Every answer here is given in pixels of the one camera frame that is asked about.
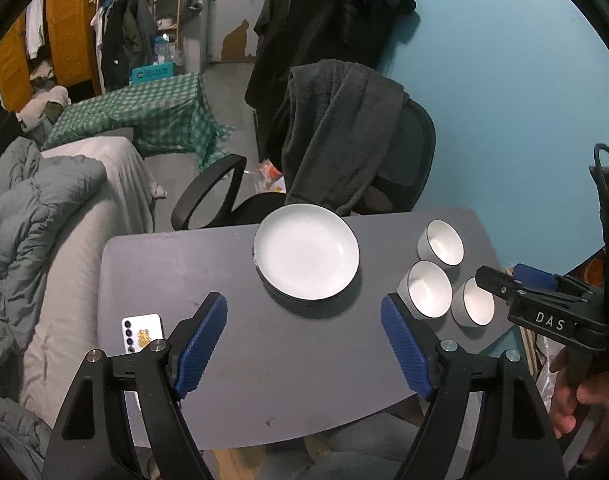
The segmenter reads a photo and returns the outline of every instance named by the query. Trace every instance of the white container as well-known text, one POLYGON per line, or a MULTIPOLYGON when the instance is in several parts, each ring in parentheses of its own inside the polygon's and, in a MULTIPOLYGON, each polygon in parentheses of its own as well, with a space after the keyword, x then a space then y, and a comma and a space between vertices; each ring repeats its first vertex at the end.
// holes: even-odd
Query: white container
POLYGON ((433 220, 417 241, 417 255, 443 269, 462 263, 464 245, 457 231, 442 220, 433 220))
POLYGON ((453 295, 451 313, 460 326, 486 326, 495 314, 493 294, 479 288, 475 278, 469 278, 453 295))
POLYGON ((173 18, 168 16, 166 18, 160 18, 158 20, 158 30, 166 30, 168 28, 173 28, 173 18))
POLYGON ((415 319, 435 319, 449 310, 453 289, 444 270, 418 262, 399 282, 398 294, 415 319))

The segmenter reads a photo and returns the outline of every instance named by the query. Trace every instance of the white shirt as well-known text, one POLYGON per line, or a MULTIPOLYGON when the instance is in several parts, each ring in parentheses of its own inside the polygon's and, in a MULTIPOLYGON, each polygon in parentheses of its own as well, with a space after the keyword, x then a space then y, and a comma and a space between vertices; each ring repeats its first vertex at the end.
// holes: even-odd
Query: white shirt
POLYGON ((107 93, 104 87, 104 76, 102 74, 102 41, 104 38, 104 13, 105 8, 102 6, 98 7, 98 11, 91 20, 91 27, 93 27, 96 32, 96 60, 98 62, 98 77, 100 79, 100 89, 102 90, 103 94, 107 93))
POLYGON ((27 7, 25 40, 29 59, 37 58, 38 48, 44 45, 43 4, 44 0, 33 0, 27 7))

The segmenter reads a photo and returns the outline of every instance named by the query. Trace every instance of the blue wall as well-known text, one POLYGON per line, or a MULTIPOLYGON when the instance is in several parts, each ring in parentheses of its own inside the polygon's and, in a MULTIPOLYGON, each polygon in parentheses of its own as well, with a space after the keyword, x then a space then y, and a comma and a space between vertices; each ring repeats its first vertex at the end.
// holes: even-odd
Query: blue wall
POLYGON ((602 246, 609 51, 570 0, 416 1, 382 71, 435 123, 418 207, 475 210, 504 266, 571 270, 602 246))

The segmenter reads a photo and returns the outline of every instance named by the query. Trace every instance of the screw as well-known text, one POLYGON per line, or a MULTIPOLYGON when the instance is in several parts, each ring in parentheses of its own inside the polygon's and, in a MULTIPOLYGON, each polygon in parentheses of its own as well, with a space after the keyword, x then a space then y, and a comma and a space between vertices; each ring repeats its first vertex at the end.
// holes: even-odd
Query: screw
POLYGON ((517 363, 520 361, 520 354, 515 350, 507 350, 505 352, 505 357, 512 363, 517 363))
POLYGON ((153 350, 154 352, 160 352, 167 347, 167 340, 166 339, 156 339, 156 340, 151 341, 149 346, 150 346, 151 350, 153 350))
POLYGON ((455 352, 458 349, 458 344, 452 339, 442 339, 440 346, 445 352, 455 352))
POLYGON ((102 350, 98 350, 97 348, 95 350, 91 350, 88 354, 87 354, 87 361, 89 363, 94 363, 96 361, 100 361, 100 358, 102 357, 102 350))

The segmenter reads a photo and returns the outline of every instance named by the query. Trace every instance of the gray table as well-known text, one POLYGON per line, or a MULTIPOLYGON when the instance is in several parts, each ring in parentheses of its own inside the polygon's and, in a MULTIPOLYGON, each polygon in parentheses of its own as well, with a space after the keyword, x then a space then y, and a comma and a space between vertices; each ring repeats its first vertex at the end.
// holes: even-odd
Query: gray table
MULTIPOLYGON (((159 313, 165 334, 210 291, 225 295, 227 326, 198 389, 182 410, 200 449, 266 444, 328 430, 378 412, 411 394, 380 324, 380 303, 418 260, 415 244, 433 219, 463 238, 465 259, 450 273, 456 290, 481 265, 497 267, 489 237, 469 210, 351 217, 360 268, 351 285, 322 306, 272 297, 251 249, 257 226, 113 238, 102 259, 98 338, 108 355, 124 352, 121 319, 159 313)), ((480 352, 511 324, 496 301, 494 320, 462 329, 450 312, 431 322, 441 338, 480 352)), ((138 446, 148 440, 130 395, 138 446)))

